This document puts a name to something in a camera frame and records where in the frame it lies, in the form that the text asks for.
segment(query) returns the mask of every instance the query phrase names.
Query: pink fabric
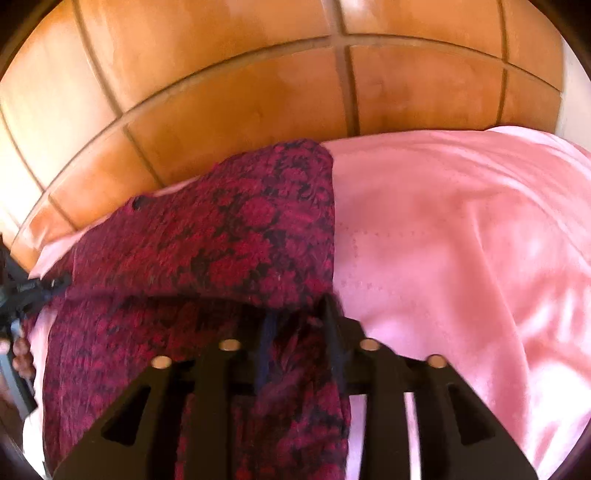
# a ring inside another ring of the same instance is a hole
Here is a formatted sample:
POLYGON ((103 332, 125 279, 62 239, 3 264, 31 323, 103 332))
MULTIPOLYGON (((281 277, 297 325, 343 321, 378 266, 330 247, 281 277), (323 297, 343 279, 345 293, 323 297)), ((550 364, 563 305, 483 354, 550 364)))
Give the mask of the pink fabric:
MULTIPOLYGON (((446 355, 548 478, 591 417, 591 155, 518 127, 325 146, 345 313, 402 355, 446 355)), ((35 327, 40 371, 52 321, 35 327)), ((349 478, 364 408, 352 399, 349 478)))

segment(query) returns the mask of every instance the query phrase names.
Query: red and black knit fabric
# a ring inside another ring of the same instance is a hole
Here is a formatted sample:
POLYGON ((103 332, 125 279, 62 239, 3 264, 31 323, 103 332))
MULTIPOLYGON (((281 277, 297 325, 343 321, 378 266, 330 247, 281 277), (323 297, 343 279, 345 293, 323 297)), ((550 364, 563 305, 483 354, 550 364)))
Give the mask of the red and black knit fabric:
MULTIPOLYGON (((73 285, 53 303, 44 378, 51 470, 153 357, 198 356, 249 320, 244 304, 309 312, 332 290, 332 163, 309 140, 236 155, 177 193, 130 200, 54 266, 73 285)), ((345 477, 349 402, 321 330, 294 315, 260 394, 233 401, 236 479, 345 477)))

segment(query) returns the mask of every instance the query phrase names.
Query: pink blanket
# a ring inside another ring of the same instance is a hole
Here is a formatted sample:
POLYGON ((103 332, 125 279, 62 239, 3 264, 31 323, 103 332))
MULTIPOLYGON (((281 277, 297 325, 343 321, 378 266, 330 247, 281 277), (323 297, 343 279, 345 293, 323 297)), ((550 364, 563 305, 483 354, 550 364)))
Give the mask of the pink blanket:
MULTIPOLYGON (((448 357, 548 478, 591 417, 591 154, 518 127, 325 146, 345 313, 402 355, 448 357)), ((33 274, 79 237, 46 248, 33 274)), ((37 392, 52 321, 45 311, 32 335, 37 392)), ((351 479, 363 398, 352 407, 351 479)), ((24 432, 36 465, 42 415, 24 432)))

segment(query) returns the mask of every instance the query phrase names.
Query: metal rivet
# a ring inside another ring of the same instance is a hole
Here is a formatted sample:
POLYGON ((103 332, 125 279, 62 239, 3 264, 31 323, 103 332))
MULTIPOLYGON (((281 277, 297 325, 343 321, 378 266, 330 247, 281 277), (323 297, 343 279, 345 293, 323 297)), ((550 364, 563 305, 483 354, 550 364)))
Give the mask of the metal rivet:
POLYGON ((379 342, 377 340, 374 340, 373 338, 366 338, 364 340, 361 340, 359 342, 359 346, 362 348, 362 350, 365 350, 367 352, 375 352, 376 350, 379 350, 379 342))
POLYGON ((152 367, 157 368, 158 370, 166 370, 172 364, 173 361, 164 355, 156 356, 152 359, 152 367))
POLYGON ((220 350, 224 350, 224 352, 235 352, 240 350, 240 347, 240 342, 234 338, 220 342, 220 350))
POLYGON ((427 363, 433 368, 447 367, 447 359, 443 355, 431 355, 427 358, 427 363))

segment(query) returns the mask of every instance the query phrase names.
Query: finger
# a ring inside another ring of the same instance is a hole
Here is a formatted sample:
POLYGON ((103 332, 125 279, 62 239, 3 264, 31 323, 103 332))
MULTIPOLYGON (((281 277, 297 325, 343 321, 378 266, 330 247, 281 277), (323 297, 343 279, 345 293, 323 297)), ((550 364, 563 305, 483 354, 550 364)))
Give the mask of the finger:
POLYGON ((10 351, 10 342, 5 338, 0 338, 0 355, 6 355, 10 351))
POLYGON ((29 352, 26 355, 18 355, 12 361, 12 366, 17 372, 33 366, 33 355, 29 352))
POLYGON ((27 367, 27 368, 21 370, 18 374, 27 380, 32 380, 35 377, 36 372, 37 371, 35 370, 35 367, 30 366, 30 367, 27 367))
POLYGON ((26 355, 31 351, 31 344, 26 338, 19 338, 12 346, 12 351, 16 356, 26 355))

